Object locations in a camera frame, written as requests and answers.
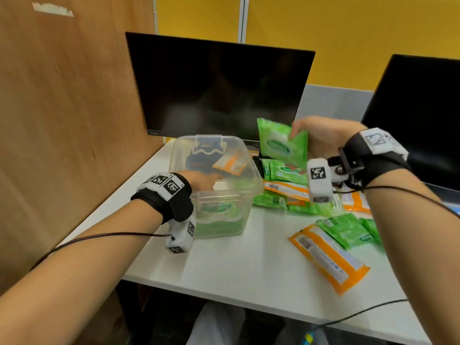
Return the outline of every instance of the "computer monitor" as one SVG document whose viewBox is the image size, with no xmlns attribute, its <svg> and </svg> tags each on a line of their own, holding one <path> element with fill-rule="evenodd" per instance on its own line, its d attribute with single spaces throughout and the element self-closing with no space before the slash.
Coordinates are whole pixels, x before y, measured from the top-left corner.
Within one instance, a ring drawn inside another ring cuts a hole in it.
<svg viewBox="0 0 460 345">
<path fill-rule="evenodd" d="M 126 33 L 149 134 L 258 141 L 257 118 L 290 125 L 315 53 Z"/>
<path fill-rule="evenodd" d="M 443 200 L 460 201 L 459 60 L 393 55 L 362 122 L 391 133 Z"/>
</svg>

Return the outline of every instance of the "brand logo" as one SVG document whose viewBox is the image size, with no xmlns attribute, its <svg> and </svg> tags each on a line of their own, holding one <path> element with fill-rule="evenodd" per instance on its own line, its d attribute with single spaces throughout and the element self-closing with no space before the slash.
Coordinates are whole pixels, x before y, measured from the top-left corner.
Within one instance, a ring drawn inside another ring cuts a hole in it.
<svg viewBox="0 0 460 345">
<path fill-rule="evenodd" d="M 291 150 L 289 150 L 289 148 L 286 145 L 284 145 L 283 143 L 279 142 L 278 140 L 273 140 L 273 139 L 268 140 L 267 144 L 273 150 L 281 151 L 281 152 L 283 152 L 285 154 L 290 154 L 291 153 Z"/>
<path fill-rule="evenodd" d="M 362 234 L 362 235 L 359 236 L 359 239 L 361 241 L 369 241 L 373 237 L 374 236 L 372 236 L 371 234 Z"/>
<path fill-rule="evenodd" d="M 290 169 L 289 167 L 280 167 L 280 169 L 287 173 L 299 174 L 298 169 Z"/>
<path fill-rule="evenodd" d="M 209 207 L 203 208 L 203 210 L 205 212 L 221 213 L 221 212 L 228 211 L 230 208 L 231 208 L 231 204 L 227 204 L 227 205 L 209 206 Z"/>
</svg>

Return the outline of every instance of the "white table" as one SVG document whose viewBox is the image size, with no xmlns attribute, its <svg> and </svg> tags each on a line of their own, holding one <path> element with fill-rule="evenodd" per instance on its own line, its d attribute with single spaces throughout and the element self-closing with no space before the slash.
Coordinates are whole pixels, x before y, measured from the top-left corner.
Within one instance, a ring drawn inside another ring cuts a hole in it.
<svg viewBox="0 0 460 345">
<path fill-rule="evenodd" d="M 150 175 L 167 172 L 169 141 L 89 215 L 68 241 L 128 203 Z M 321 324 L 382 302 L 405 298 L 386 255 L 373 245 L 351 253 L 371 267 L 339 297 L 287 237 L 319 217 L 254 206 L 242 235 L 195 240 L 189 254 L 173 255 L 152 238 L 123 279 Z M 158 232 L 166 231 L 164 226 Z M 403 344 L 429 344 L 409 303 L 383 306 L 335 327 Z"/>
</svg>

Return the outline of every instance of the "floor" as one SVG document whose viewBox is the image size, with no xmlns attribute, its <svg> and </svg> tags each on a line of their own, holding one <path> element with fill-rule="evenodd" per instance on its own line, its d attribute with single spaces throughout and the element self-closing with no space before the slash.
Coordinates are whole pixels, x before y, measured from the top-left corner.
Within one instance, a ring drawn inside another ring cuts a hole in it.
<svg viewBox="0 0 460 345">
<path fill-rule="evenodd" d="M 152 320 L 150 345 L 185 345 L 206 299 L 166 291 L 161 295 L 156 319 Z M 305 327 L 304 322 L 285 319 L 264 312 L 245 309 L 246 320 L 243 324 L 238 345 L 274 344 L 280 332 L 286 327 L 293 329 Z M 329 345 L 390 345 L 383 340 L 327 328 L 325 331 Z"/>
</svg>

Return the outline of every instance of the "barcode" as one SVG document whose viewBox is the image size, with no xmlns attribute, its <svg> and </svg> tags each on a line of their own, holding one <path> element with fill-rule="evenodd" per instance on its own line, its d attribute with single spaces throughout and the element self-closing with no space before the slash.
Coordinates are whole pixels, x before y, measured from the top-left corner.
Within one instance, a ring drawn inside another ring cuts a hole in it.
<svg viewBox="0 0 460 345">
<path fill-rule="evenodd" d="M 311 243 L 308 242 L 305 238 L 301 238 L 301 239 L 299 240 L 299 243 L 300 243 L 302 246 L 304 246 L 305 249 L 309 249 L 310 246 L 311 246 Z"/>
</svg>

